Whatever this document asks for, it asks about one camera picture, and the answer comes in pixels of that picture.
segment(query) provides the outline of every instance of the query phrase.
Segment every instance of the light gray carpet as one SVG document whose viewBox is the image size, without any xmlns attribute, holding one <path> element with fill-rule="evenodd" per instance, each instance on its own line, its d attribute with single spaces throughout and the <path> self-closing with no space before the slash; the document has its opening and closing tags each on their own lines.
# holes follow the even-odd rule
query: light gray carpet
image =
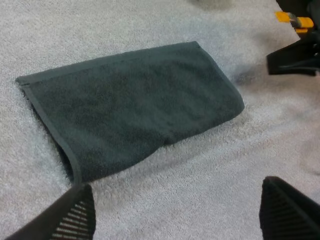
<svg viewBox="0 0 320 240">
<path fill-rule="evenodd" d="M 276 175 L 320 202 L 320 80 L 268 76 L 298 40 L 275 0 L 1 0 L 0 239 L 70 186 L 15 78 L 126 51 L 198 41 L 246 108 L 92 184 L 96 240 L 259 240 L 261 184 Z"/>
</svg>

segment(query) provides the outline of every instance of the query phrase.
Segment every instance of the towel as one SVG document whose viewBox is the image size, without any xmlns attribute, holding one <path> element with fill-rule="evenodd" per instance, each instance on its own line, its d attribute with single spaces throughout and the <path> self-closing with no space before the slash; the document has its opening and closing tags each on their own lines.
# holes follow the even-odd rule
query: towel
<svg viewBox="0 0 320 240">
<path fill-rule="evenodd" d="M 197 42 L 106 56 L 17 82 L 67 156 L 75 183 L 129 168 L 244 109 Z"/>
</svg>

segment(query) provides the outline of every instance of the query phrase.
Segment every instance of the yellow part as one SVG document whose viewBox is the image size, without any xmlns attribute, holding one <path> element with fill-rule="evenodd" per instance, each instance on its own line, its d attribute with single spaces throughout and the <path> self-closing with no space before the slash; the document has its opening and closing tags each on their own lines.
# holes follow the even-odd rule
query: yellow part
<svg viewBox="0 0 320 240">
<path fill-rule="evenodd" d="M 290 23 L 290 17 L 287 12 L 284 11 L 276 11 L 275 16 L 281 23 Z"/>
<path fill-rule="evenodd" d="M 296 29 L 295 29 L 295 32 L 296 32 L 297 34 L 305 34 L 305 33 L 308 32 L 308 29 L 307 29 L 307 28 L 296 28 Z"/>
<path fill-rule="evenodd" d="M 300 24 L 301 24 L 301 28 L 313 28 L 314 27 L 314 22 L 311 20 L 311 18 L 309 17 L 297 17 Z"/>
</svg>

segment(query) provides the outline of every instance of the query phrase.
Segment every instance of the folded towel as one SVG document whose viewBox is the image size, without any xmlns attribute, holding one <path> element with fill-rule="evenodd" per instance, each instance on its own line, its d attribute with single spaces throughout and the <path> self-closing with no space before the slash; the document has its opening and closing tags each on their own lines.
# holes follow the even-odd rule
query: folded towel
<svg viewBox="0 0 320 240">
<path fill-rule="evenodd" d="M 129 168 L 244 108 L 197 42 L 102 57 L 17 82 L 65 152 L 76 183 Z"/>
</svg>

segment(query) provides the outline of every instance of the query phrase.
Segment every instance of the ribbed texture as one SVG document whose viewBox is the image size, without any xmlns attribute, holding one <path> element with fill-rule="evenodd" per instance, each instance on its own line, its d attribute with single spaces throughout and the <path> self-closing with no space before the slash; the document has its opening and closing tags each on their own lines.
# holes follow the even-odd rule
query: ribbed texture
<svg viewBox="0 0 320 240">
<path fill-rule="evenodd" d="M 264 240 L 318 240 L 317 226 L 285 191 L 268 178 L 262 185 L 260 226 Z"/>
<path fill-rule="evenodd" d="M 51 240 L 92 240 L 96 229 L 96 211 L 92 194 L 83 196 L 62 218 Z"/>
</svg>

